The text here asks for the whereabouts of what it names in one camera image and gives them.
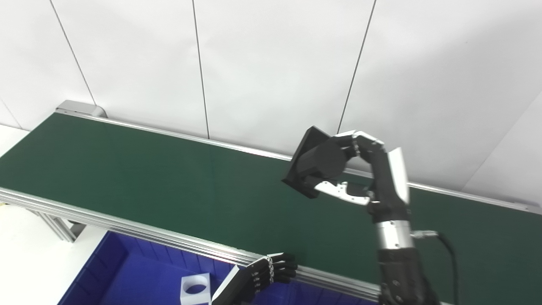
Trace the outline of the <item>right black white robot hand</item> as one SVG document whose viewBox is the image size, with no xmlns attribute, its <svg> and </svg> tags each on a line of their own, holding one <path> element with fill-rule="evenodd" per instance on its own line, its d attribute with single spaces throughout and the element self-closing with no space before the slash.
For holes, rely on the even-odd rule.
<svg viewBox="0 0 542 305">
<path fill-rule="evenodd" d="M 333 165 L 335 173 L 317 178 L 318 184 L 314 186 L 316 191 L 367 206 L 368 214 L 375 224 L 410 221 L 408 177 L 401 148 L 387 151 L 383 141 L 355 130 L 331 136 L 325 144 L 341 152 L 341 157 L 324 157 L 324 165 Z M 370 165 L 371 187 L 365 189 L 353 182 L 335 181 L 352 158 L 360 158 Z"/>
</svg>

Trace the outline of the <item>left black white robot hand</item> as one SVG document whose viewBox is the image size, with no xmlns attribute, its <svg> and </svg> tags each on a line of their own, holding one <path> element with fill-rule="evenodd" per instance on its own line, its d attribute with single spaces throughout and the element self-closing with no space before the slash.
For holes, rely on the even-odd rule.
<svg viewBox="0 0 542 305">
<path fill-rule="evenodd" d="M 211 297 L 211 305 L 249 305 L 270 285 L 290 283 L 297 270 L 295 255 L 286 252 L 264 255 L 244 268 L 234 265 Z"/>
</svg>

